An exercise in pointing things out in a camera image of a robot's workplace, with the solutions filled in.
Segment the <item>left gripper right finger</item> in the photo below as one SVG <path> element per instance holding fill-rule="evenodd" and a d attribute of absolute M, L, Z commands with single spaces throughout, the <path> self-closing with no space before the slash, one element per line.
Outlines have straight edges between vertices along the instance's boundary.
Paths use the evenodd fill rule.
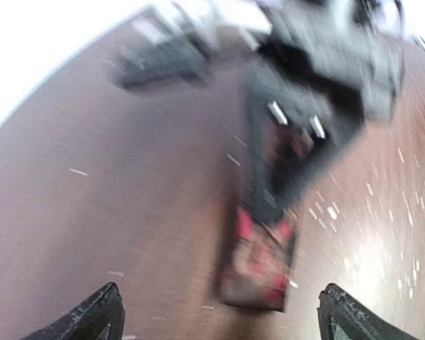
<path fill-rule="evenodd" d="M 322 340 L 416 339 L 381 319 L 335 283 L 319 294 L 317 315 Z"/>

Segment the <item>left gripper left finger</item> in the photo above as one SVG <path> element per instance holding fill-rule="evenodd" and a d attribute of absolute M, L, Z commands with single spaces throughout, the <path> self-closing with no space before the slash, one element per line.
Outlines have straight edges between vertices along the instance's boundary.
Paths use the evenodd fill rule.
<path fill-rule="evenodd" d="M 125 309 L 116 283 L 109 282 L 52 324 L 26 339 L 121 339 Z"/>

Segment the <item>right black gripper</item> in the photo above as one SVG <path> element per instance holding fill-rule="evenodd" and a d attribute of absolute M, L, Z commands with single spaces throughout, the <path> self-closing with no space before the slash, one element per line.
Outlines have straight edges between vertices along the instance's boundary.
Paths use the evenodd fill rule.
<path fill-rule="evenodd" d="M 372 1 L 263 5 L 271 32 L 244 75 L 249 211 L 274 223 L 346 149 L 365 120 L 392 121 L 404 76 Z"/>

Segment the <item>dark red patterned tie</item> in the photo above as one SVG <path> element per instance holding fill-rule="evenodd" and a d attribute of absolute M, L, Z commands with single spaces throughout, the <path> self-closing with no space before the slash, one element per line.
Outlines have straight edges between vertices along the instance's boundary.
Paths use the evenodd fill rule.
<path fill-rule="evenodd" d="M 217 291 L 223 303 L 253 311 L 285 309 L 300 220 L 300 197 L 274 223 L 257 223 L 249 211 L 249 173 L 231 224 Z"/>

